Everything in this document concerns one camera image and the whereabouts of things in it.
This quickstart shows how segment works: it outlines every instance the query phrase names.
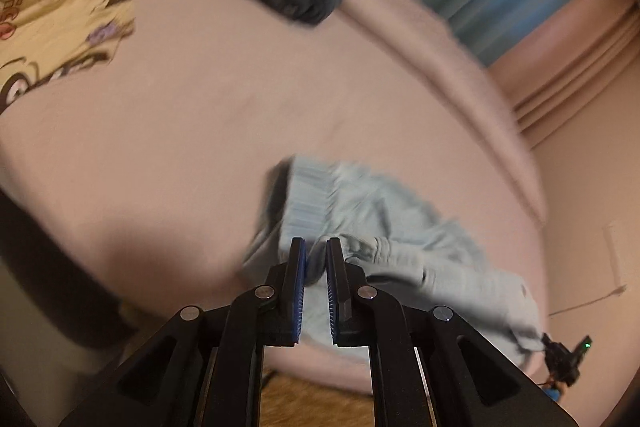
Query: dark bed frame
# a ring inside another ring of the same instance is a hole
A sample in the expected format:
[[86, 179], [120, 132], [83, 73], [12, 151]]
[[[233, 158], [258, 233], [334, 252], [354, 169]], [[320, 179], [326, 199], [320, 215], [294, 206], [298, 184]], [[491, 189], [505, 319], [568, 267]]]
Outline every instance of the dark bed frame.
[[[80, 346], [113, 346], [132, 333], [118, 314], [118, 298], [76, 266], [1, 190], [0, 255], [51, 322]], [[0, 417], [2, 402], [0, 398]], [[640, 373], [604, 426], [636, 427], [639, 417]]]

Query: mattress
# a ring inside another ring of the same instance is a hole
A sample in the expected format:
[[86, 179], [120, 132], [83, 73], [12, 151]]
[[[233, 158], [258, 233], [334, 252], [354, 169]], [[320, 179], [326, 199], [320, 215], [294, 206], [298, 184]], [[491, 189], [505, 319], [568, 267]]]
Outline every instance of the mattress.
[[0, 125], [3, 186], [105, 287], [164, 316], [229, 303], [268, 172], [304, 154], [367, 164], [457, 217], [546, 315], [537, 221], [379, 39], [341, 12], [309, 29], [255, 0], [135, 2], [110, 64], [34, 90]]

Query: beige wall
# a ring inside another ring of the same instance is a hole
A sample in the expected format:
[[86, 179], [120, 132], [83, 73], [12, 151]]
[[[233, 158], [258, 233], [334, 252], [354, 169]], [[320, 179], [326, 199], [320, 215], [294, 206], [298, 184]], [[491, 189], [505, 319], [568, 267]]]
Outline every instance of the beige wall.
[[581, 427], [597, 427], [640, 364], [640, 59], [534, 153], [550, 208], [545, 246], [552, 312], [616, 287], [604, 231], [614, 223], [626, 292], [555, 315], [549, 326], [567, 346], [584, 334], [593, 337], [564, 406]]

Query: wooden floor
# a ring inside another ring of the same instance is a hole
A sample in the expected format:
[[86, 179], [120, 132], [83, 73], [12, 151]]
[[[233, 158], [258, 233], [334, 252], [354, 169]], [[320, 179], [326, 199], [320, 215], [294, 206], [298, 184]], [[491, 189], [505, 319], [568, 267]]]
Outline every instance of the wooden floor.
[[370, 396], [276, 375], [262, 391], [260, 427], [372, 427]]

